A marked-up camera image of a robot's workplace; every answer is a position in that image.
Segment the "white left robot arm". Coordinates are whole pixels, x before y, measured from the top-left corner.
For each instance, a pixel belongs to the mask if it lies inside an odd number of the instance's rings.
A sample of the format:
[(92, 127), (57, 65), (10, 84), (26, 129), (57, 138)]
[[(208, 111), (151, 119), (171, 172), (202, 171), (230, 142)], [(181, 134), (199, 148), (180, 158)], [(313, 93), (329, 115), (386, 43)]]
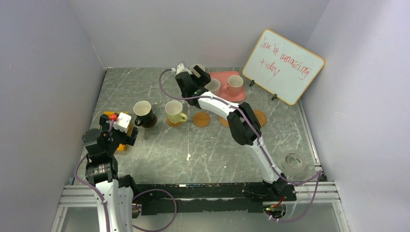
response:
[(131, 232), (132, 202), (138, 198), (134, 179), (118, 176), (115, 152), (134, 145), (138, 129), (127, 112), (102, 114), (99, 128), (82, 135), (87, 151), (85, 177), (92, 186), (101, 232)]

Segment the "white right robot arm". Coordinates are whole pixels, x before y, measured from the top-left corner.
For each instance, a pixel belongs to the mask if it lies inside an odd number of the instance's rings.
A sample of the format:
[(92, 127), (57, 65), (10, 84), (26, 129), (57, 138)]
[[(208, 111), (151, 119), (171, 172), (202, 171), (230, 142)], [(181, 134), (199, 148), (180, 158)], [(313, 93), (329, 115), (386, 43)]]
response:
[(267, 197), (273, 201), (280, 199), (288, 184), (287, 178), (268, 153), (261, 125), (251, 106), (246, 102), (238, 104), (216, 96), (205, 88), (211, 81), (210, 74), (199, 66), (195, 66), (194, 70), (197, 74), (185, 68), (183, 63), (172, 68), (181, 91), (181, 99), (191, 106), (208, 110), (227, 120), (232, 138), (246, 148), (259, 165), (263, 182), (267, 186)]

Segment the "black mug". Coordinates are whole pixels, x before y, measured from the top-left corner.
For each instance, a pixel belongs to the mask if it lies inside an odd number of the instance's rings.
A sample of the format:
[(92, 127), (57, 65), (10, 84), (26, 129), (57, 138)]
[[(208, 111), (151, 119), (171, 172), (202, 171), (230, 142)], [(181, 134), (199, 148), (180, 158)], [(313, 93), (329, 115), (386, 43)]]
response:
[(136, 115), (134, 124), (138, 127), (151, 128), (157, 122), (157, 116), (152, 111), (152, 105), (148, 101), (139, 101), (133, 111)]

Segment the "pink mug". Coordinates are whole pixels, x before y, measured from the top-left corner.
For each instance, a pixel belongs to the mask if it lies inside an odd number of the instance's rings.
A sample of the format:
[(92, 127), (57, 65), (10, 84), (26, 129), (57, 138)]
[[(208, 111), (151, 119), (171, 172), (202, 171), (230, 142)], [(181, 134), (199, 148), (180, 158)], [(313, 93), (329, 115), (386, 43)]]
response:
[(205, 85), (205, 88), (216, 96), (220, 94), (220, 82), (215, 78), (211, 78), (211, 81)]
[(243, 88), (243, 83), (244, 80), (241, 76), (239, 75), (231, 75), (227, 79), (227, 84), (226, 86), (222, 89), (223, 93), (231, 96), (231, 97), (236, 97), (238, 96)]

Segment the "light wooden coaster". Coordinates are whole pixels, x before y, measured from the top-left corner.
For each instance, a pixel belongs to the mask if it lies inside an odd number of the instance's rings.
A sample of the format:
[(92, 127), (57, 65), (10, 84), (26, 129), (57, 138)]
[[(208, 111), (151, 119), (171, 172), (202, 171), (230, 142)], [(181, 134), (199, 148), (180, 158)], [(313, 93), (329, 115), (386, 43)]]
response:
[(206, 112), (198, 112), (193, 116), (193, 123), (197, 127), (206, 127), (210, 123), (210, 115)]
[(172, 123), (168, 118), (166, 119), (166, 122), (171, 127), (178, 127), (178, 126), (181, 126), (182, 123), (183, 123), (183, 122), (178, 122), (178, 123), (175, 124), (175, 123)]

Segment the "green mug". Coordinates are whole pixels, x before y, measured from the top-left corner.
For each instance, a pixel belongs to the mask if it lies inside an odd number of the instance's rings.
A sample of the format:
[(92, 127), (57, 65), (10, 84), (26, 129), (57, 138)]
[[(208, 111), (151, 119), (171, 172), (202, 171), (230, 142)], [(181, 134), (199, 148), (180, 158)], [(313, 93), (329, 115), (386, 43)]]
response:
[(172, 100), (165, 105), (167, 119), (172, 124), (178, 124), (188, 121), (188, 116), (183, 113), (183, 105), (181, 102)]
[(195, 70), (195, 67), (196, 66), (198, 66), (202, 71), (205, 71), (205, 67), (202, 65), (202, 64), (193, 64), (193, 65), (191, 65), (191, 67), (190, 67), (190, 71), (193, 73), (193, 72), (195, 72), (196, 70)]

